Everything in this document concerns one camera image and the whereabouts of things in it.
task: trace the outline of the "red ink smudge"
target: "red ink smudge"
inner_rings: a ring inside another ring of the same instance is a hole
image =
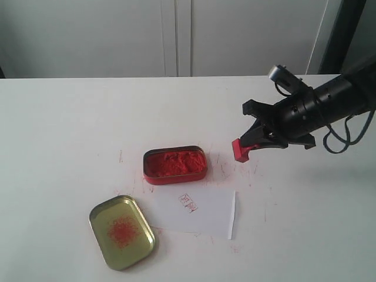
[[[153,154],[146,164],[147,174],[152,177],[200,173],[206,168],[204,156],[192,151]]]
[[[122,249],[128,246],[141,232],[139,232],[136,221],[127,216],[114,220],[107,234]]]

